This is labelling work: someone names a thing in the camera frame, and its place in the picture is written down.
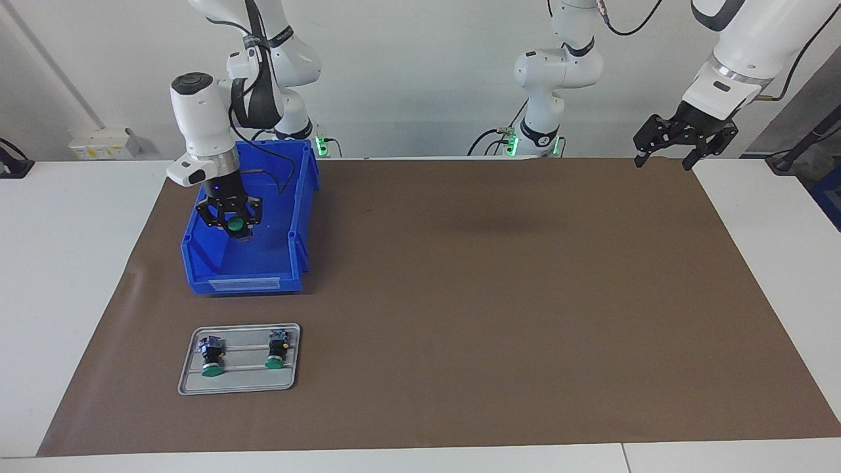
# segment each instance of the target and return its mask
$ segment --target blue storage bin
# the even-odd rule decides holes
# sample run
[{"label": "blue storage bin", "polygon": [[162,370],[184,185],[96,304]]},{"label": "blue storage bin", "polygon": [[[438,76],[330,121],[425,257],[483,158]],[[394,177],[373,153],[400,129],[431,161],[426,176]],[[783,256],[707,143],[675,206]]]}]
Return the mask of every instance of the blue storage bin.
[{"label": "blue storage bin", "polygon": [[[195,210],[181,244],[187,281],[199,295],[246,295],[297,292],[301,274],[309,271],[307,236],[313,193],[319,187],[318,165],[309,141],[256,141],[295,161],[295,173],[282,195],[265,173],[242,175],[246,192],[263,199],[262,223],[254,238],[239,242],[219,228],[207,227]],[[264,169],[283,186],[292,165],[244,142],[238,142],[242,171]],[[199,190],[196,203],[204,199]]]}]

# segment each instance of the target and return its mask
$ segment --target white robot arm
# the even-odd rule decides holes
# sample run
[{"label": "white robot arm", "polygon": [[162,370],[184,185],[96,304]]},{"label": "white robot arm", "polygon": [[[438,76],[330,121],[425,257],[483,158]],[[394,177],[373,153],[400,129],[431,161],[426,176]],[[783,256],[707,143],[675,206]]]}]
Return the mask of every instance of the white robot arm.
[{"label": "white robot arm", "polygon": [[208,198],[197,212],[204,223],[248,240],[262,218],[262,201],[244,189],[232,128],[274,129],[279,139],[311,139],[324,149],[303,99],[288,89],[318,80],[320,59],[295,36],[279,0],[188,1],[211,23],[239,29],[246,53],[230,55],[232,80],[191,72],[172,83],[187,152],[167,175],[185,187],[201,183]]},{"label": "white robot arm", "polygon": [[674,117],[653,115],[634,136],[638,167],[657,150],[694,146],[686,170],[719,155],[738,133],[733,116],[752,103],[821,28],[838,0],[692,0],[692,13],[720,40]]},{"label": "white robot arm", "polygon": [[516,63],[517,82],[529,97],[516,130],[519,155],[552,152],[564,109],[560,89],[594,85],[605,67],[593,36],[600,22],[596,0],[552,0],[552,6],[552,29],[561,47],[529,51]]}]

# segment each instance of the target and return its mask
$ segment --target gray tray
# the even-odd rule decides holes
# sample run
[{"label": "gray tray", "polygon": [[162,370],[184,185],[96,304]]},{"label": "gray tray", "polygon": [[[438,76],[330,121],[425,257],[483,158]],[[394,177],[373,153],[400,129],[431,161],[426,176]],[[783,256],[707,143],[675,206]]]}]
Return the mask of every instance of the gray tray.
[{"label": "gray tray", "polygon": [[[282,369],[268,369],[264,365],[268,356],[268,336],[272,330],[279,329],[289,333],[290,348]],[[221,363],[225,372],[215,378],[206,378],[202,376],[204,360],[196,346],[198,340],[211,335],[225,341],[225,356]],[[295,382],[300,339],[301,327],[293,323],[198,328],[190,338],[178,393],[196,396],[287,390]]]}]

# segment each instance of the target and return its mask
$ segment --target brown paper mat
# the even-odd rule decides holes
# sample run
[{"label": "brown paper mat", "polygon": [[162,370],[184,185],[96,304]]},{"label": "brown paper mat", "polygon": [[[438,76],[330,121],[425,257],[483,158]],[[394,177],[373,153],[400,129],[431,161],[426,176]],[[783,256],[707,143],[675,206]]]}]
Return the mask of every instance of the brown paper mat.
[{"label": "brown paper mat", "polygon": [[[165,186],[39,455],[841,436],[679,162],[321,170],[303,295],[193,295]],[[196,327],[271,322],[291,391],[178,395]]]}]

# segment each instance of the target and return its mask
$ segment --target green push button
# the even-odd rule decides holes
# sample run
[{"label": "green push button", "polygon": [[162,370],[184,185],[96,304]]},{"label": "green push button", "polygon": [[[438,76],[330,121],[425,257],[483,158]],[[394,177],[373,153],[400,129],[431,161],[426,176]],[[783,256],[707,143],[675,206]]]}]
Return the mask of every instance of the green push button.
[{"label": "green push button", "polygon": [[266,360],[266,368],[269,369],[282,369],[283,368],[283,360],[270,358]]},{"label": "green push button", "polygon": [[216,376],[221,375],[223,372],[224,371],[219,366],[211,365],[205,369],[202,369],[202,376],[204,376],[205,378],[215,378]]},{"label": "green push button", "polygon": [[246,221],[242,220],[240,217],[234,217],[228,221],[228,230],[240,231],[245,227]]}]

